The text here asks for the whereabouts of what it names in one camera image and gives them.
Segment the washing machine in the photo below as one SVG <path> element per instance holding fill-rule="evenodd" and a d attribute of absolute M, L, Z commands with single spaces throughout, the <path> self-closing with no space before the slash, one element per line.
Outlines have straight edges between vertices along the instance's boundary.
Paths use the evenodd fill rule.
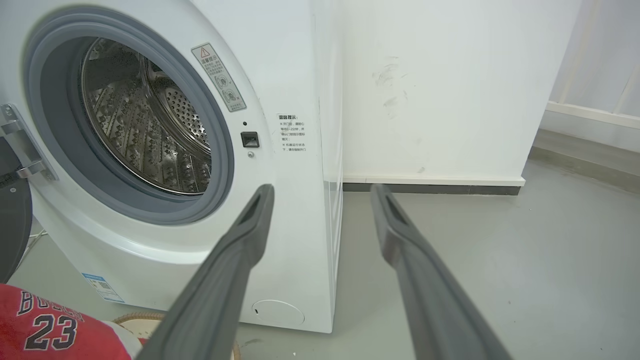
<path fill-rule="evenodd" d="M 240 321 L 331 332 L 336 0 L 7 1 L 0 123 L 33 213 L 104 300 L 168 309 L 262 184 Z"/>

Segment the gray floor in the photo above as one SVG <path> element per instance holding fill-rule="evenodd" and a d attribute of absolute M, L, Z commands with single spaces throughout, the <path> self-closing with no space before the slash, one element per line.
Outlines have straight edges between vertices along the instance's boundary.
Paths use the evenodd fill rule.
<path fill-rule="evenodd" d="M 530 162 L 518 197 L 397 198 L 515 359 L 630 359 L 640 353 L 640 196 Z M 49 238 L 10 284 L 108 320 L 104 302 Z M 241 324 L 244 360 L 413 359 L 368 193 L 346 193 L 333 334 Z"/>

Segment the warning sticker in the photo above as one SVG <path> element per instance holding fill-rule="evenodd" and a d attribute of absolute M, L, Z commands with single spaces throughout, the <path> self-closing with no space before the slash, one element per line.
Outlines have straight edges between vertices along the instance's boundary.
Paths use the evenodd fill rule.
<path fill-rule="evenodd" d="M 297 115 L 279 113 L 278 124 L 280 125 L 280 147 L 285 152 L 305 152 L 307 151 L 307 131 L 305 122 Z"/>
<path fill-rule="evenodd" d="M 220 96 L 225 100 L 229 111 L 238 111 L 246 109 L 246 104 L 240 91 L 234 84 L 234 80 L 229 75 L 227 68 L 218 57 L 211 44 L 194 47 L 191 52 L 198 59 L 204 70 L 209 75 L 213 85 L 216 86 Z"/>
<path fill-rule="evenodd" d="M 124 304 L 124 300 L 116 294 L 116 292 L 111 288 L 107 280 L 105 280 L 102 276 L 90 275 L 82 273 L 84 278 L 95 288 L 95 290 L 100 294 L 100 296 L 104 300 L 121 302 Z"/>

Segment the door hinge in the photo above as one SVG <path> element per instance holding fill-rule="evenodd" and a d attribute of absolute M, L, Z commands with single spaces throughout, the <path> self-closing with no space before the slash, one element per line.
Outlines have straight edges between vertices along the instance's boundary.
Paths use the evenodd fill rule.
<path fill-rule="evenodd" d="M 15 105 L 0 105 L 0 112 L 3 115 L 0 119 L 4 119 L 4 123 L 0 124 L 0 136 L 4 137 L 11 145 L 23 166 L 15 171 L 15 175 L 19 179 L 26 179 L 41 173 L 49 180 L 58 180 L 51 168 L 51 164 L 42 155 L 42 151 L 34 141 L 33 135 L 25 125 Z"/>

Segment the scuff mark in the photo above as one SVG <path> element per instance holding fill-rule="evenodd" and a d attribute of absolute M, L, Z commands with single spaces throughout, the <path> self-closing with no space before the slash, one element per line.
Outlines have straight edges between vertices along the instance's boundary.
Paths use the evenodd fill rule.
<path fill-rule="evenodd" d="M 391 99 L 385 101 L 385 103 L 382 104 L 382 106 L 384 106 L 386 108 L 389 108 L 391 106 L 395 106 L 395 105 L 397 105 L 397 99 L 398 99 L 397 96 L 394 96 Z"/>
<path fill-rule="evenodd" d="M 246 341 L 241 347 L 245 347 L 247 345 L 251 345 L 251 344 L 255 344 L 255 343 L 263 343 L 264 341 L 262 339 L 251 339 L 249 341 Z"/>
<path fill-rule="evenodd" d="M 377 74 L 374 73 L 374 76 L 373 76 L 374 79 L 376 78 L 376 75 L 377 75 L 376 85 L 383 86 L 387 84 L 389 81 L 393 80 L 394 72 L 397 70 L 397 68 L 398 68 L 397 64 L 388 64 L 385 67 L 383 67 L 381 72 Z"/>

